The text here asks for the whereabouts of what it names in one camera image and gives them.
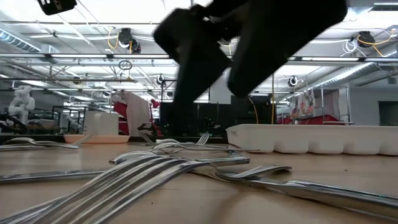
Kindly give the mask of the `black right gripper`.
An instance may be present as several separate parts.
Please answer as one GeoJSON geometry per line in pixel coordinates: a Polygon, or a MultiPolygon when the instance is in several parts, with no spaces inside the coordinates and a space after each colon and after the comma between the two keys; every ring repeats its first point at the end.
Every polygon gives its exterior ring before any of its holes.
{"type": "Polygon", "coordinates": [[[345,0],[212,1],[201,16],[173,10],[153,38],[179,64],[174,104],[193,103],[219,79],[230,64],[220,45],[238,39],[228,88],[245,97],[347,12],[345,0]]]}

